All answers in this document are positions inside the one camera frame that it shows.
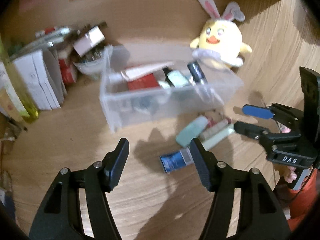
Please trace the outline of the right hand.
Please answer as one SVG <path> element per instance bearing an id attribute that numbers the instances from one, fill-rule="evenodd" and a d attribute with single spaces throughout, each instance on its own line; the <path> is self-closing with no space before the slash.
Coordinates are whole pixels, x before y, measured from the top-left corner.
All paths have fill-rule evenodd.
<path id="1" fill-rule="evenodd" d="M 291 129 L 284 126 L 281 130 L 283 133 L 289 133 Z M 297 179 L 297 174 L 295 173 L 295 167 L 287 166 L 284 171 L 284 179 L 287 183 L 292 183 L 294 180 Z"/>

